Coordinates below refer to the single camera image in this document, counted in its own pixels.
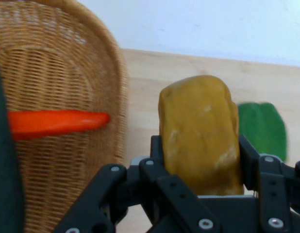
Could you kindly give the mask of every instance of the silver screw head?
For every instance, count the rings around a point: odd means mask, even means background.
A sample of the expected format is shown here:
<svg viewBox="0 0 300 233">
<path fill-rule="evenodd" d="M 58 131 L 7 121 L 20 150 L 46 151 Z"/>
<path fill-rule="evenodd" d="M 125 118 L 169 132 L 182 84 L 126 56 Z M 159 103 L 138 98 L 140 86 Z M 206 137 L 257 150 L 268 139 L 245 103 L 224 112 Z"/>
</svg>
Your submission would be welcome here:
<svg viewBox="0 0 300 233">
<path fill-rule="evenodd" d="M 65 233 L 80 233 L 78 228 L 70 228 Z"/>
<path fill-rule="evenodd" d="M 199 221 L 199 227 L 201 227 L 203 230 L 210 230 L 214 227 L 214 223 L 212 220 L 203 218 Z"/>
<path fill-rule="evenodd" d="M 118 166 L 113 166 L 110 170 L 111 171 L 120 171 L 120 168 Z"/>
<path fill-rule="evenodd" d="M 273 159 L 272 157 L 269 157 L 269 156 L 268 156 L 268 157 L 265 158 L 265 161 L 271 163 L 271 162 L 274 162 L 274 159 Z"/>
<path fill-rule="evenodd" d="M 281 221 L 279 218 L 272 217 L 268 220 L 268 224 L 273 228 L 283 228 L 284 222 Z"/>
<path fill-rule="evenodd" d="M 147 165 L 153 165 L 153 164 L 154 164 L 154 161 L 148 160 L 148 161 L 146 161 L 146 164 L 147 164 Z"/>
</svg>

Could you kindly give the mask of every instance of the green object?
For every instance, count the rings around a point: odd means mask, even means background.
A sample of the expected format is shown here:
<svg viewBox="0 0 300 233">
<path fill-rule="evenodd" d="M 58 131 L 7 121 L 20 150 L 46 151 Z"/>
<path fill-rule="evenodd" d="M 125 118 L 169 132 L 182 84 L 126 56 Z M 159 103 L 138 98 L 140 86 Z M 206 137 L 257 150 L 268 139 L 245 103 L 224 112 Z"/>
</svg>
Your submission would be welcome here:
<svg viewBox="0 0 300 233">
<path fill-rule="evenodd" d="M 286 160 L 287 138 L 283 119 L 271 103 L 243 103 L 238 106 L 239 133 L 261 153 Z"/>
<path fill-rule="evenodd" d="M 24 232 L 24 195 L 0 79 L 0 233 Z"/>
</svg>

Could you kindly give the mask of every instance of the wicker basket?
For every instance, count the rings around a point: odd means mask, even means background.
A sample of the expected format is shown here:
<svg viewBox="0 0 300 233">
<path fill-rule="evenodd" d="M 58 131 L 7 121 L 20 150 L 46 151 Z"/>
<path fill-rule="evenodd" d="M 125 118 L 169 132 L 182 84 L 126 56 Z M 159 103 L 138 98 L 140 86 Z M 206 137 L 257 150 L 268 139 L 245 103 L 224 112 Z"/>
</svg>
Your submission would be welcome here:
<svg viewBox="0 0 300 233">
<path fill-rule="evenodd" d="M 107 128 L 17 144 L 27 233 L 50 233 L 106 163 L 121 163 L 127 73 L 102 22 L 75 0 L 0 0 L 8 109 L 108 112 Z"/>
</svg>

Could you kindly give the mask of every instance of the orange carrot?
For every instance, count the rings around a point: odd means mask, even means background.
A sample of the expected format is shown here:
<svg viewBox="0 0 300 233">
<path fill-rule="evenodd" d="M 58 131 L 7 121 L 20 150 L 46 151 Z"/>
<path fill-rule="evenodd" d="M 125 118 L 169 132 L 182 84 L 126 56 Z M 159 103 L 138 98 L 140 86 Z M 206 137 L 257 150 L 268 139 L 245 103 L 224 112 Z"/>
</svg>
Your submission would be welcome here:
<svg viewBox="0 0 300 233">
<path fill-rule="evenodd" d="M 28 111 L 8 113 L 15 141 L 82 132 L 105 126 L 107 113 L 83 111 Z"/>
</svg>

